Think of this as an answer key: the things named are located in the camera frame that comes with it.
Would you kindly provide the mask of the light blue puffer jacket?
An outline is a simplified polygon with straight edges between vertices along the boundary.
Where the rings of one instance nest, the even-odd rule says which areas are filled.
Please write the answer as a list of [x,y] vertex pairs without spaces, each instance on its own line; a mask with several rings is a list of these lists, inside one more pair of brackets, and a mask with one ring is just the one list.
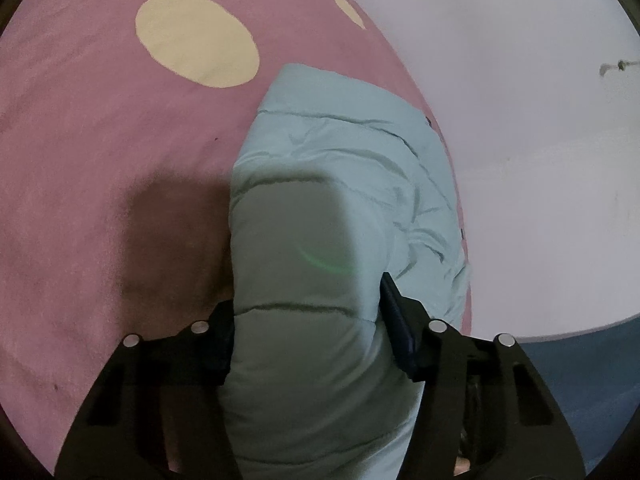
[[374,84],[284,66],[231,177],[235,342],[221,389],[247,479],[391,479],[423,388],[395,364],[380,281],[460,326],[469,289],[449,157]]

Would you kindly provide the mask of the blue mat on floor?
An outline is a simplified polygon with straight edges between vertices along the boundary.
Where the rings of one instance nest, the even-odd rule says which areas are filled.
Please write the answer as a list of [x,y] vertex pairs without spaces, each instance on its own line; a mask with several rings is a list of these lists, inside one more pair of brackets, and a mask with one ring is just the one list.
[[586,471],[612,450],[639,405],[639,319],[524,342],[576,438]]

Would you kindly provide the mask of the pink bedspread with cream dots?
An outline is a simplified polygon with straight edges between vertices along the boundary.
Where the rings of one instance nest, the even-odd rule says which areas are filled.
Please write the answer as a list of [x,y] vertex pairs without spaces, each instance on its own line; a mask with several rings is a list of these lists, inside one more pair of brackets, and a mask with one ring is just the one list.
[[127,335],[234,311],[232,170],[288,64],[396,94],[449,157],[354,0],[18,6],[1,37],[1,411],[50,474]]

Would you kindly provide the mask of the grey wall hook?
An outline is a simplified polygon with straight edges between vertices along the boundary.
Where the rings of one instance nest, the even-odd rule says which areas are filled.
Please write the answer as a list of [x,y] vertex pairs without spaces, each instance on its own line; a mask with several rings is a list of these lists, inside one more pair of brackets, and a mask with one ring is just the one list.
[[604,63],[599,68],[599,75],[604,77],[609,72],[624,72],[627,68],[640,65],[640,61],[619,60],[615,64]]

